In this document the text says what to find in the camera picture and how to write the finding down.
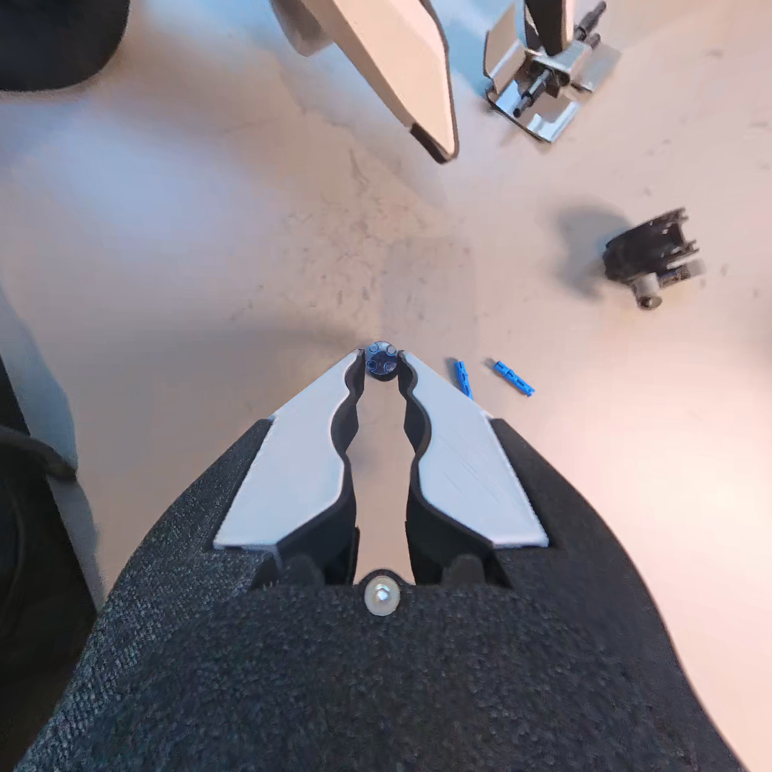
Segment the black toy wheel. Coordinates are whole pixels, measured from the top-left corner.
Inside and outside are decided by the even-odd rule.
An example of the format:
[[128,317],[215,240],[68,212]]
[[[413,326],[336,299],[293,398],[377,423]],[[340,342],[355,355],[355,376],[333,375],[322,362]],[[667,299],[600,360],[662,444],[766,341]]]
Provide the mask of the black toy wheel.
[[664,275],[696,255],[696,241],[686,240],[682,231],[688,218],[679,207],[613,237],[602,254],[605,278],[630,285],[640,276]]

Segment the grey panel brick assembly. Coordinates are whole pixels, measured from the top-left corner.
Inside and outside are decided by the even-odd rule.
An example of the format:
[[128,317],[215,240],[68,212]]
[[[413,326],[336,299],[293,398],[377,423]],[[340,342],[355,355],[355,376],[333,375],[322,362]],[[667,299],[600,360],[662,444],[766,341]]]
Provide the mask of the grey panel brick assembly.
[[575,2],[510,5],[485,38],[491,108],[536,140],[555,142],[620,59],[597,31],[607,6],[595,2],[577,18]]

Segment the small grey connector assembly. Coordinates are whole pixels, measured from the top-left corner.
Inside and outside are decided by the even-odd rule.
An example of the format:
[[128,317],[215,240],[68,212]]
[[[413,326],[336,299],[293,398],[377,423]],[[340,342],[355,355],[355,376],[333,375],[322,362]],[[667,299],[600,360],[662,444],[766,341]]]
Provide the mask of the small grey connector assembly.
[[674,285],[697,278],[705,273],[701,259],[691,259],[678,265],[641,275],[632,283],[632,291],[638,308],[654,310],[662,303],[661,292]]

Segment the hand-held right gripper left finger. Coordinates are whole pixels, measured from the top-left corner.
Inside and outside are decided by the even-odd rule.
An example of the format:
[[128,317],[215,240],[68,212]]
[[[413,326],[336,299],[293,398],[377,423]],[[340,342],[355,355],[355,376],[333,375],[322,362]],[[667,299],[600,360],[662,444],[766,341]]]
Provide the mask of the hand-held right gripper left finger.
[[331,584],[351,580],[356,500],[347,449],[358,430],[364,352],[335,363],[269,418],[213,540],[216,550],[304,556]]

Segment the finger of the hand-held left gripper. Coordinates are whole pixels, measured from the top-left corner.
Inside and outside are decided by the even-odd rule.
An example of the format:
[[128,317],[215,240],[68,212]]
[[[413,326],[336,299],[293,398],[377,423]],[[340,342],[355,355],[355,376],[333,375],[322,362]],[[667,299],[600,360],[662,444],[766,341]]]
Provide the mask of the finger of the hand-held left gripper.
[[449,46],[430,2],[313,1],[313,16],[438,163],[458,155]]

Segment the person's left forearm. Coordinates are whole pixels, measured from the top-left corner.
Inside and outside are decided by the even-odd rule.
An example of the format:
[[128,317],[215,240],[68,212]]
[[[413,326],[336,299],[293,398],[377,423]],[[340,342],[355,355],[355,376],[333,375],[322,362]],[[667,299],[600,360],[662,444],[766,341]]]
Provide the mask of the person's left forearm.
[[82,83],[105,67],[126,31],[129,1],[2,1],[1,91]]

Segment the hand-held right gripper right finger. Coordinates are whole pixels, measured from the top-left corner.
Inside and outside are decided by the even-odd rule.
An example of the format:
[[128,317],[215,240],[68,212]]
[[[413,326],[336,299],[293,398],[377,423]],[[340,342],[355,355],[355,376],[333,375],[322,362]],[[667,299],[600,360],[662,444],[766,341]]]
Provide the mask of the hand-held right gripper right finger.
[[404,527],[415,584],[457,573],[508,585],[498,554],[550,540],[493,417],[408,351],[399,353],[398,386],[414,451]]

